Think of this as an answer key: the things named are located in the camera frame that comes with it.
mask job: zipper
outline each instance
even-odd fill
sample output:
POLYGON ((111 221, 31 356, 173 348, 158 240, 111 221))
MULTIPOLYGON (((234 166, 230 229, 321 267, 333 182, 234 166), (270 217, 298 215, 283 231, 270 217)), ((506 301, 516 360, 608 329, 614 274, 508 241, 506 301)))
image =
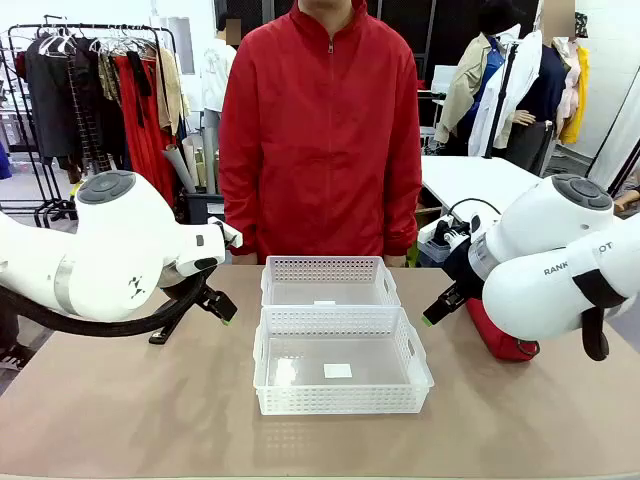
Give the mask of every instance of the zipper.
MULTIPOLYGON (((334 102, 334 96, 333 96, 333 84, 334 84, 334 55, 333 55, 333 38, 329 39, 329 139, 328 139, 328 146, 329 146, 329 158, 328 158, 328 162, 327 162, 327 174, 325 177, 326 180, 326 186, 325 186, 325 192, 327 197, 326 198, 331 198, 331 171, 332 171, 332 165, 331 162, 333 161, 333 102, 334 102)), ((322 226, 322 230, 323 232, 327 232, 327 228, 328 228, 328 224, 329 224, 329 216, 330 214, 328 213, 328 210, 330 209, 326 209, 325 210, 325 214, 324 214, 324 225, 322 226)))

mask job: red jacket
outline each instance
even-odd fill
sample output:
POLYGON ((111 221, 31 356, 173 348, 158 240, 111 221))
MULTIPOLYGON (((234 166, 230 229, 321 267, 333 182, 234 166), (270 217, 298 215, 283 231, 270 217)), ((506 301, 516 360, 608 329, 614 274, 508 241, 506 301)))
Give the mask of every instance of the red jacket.
POLYGON ((404 255, 421 184, 413 54, 365 0, 333 43, 297 3, 247 35, 231 69, 220 186, 244 236, 233 253, 404 255))

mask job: white plastic basket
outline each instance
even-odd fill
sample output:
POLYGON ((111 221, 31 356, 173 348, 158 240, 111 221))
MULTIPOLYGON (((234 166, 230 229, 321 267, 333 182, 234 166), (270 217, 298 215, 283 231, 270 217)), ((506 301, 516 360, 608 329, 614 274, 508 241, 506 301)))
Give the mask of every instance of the white plastic basket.
POLYGON ((400 305, 380 257, 268 257, 262 305, 400 305))
POLYGON ((264 307, 253 357, 263 415, 418 413, 433 386, 402 307, 264 307))

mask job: beige tabletop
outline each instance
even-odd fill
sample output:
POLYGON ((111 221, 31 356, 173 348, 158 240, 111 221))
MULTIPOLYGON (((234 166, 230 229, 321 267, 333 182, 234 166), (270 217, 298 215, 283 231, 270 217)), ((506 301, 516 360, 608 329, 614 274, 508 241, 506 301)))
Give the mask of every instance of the beige tabletop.
MULTIPOLYGON (((640 472, 640 357, 611 329, 594 363, 580 333, 529 364, 498 362, 465 309, 427 328, 449 285, 398 270, 436 386, 419 415, 263 417, 252 386, 260 267, 211 283, 229 327, 193 308, 163 347, 148 336, 57 333, 0 397, 0 472, 51 477, 566 477, 640 472)), ((158 293, 147 313, 163 300, 158 293)))

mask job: black cable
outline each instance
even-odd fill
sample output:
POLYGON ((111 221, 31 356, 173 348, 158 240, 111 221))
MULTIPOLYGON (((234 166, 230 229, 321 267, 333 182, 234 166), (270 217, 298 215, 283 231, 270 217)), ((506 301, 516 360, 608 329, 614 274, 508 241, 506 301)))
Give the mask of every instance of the black cable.
POLYGON ((485 205, 489 205, 491 208, 493 208, 493 211, 496 212, 498 215, 502 215, 502 213, 500 213, 500 210, 498 210, 496 207, 494 207, 490 202, 487 202, 486 200, 482 200, 481 198, 465 198, 464 200, 460 200, 459 202, 456 202, 453 204, 453 207, 451 207, 449 209, 449 211, 447 212, 447 215, 451 215, 451 212, 453 212, 453 209, 456 208, 458 205, 460 205, 461 203, 464 202, 480 202, 480 203, 484 203, 485 205))
MULTIPOLYGON (((148 317, 125 322, 93 322, 60 315, 2 286, 0 286, 0 304, 51 330, 87 337, 130 337, 158 330, 173 319, 187 313, 200 297, 202 289, 206 287, 207 278, 212 271, 197 273, 176 285, 183 291, 188 290, 175 304, 148 317)), ((173 296, 171 289, 176 287, 165 289, 166 293, 170 297, 173 296)))

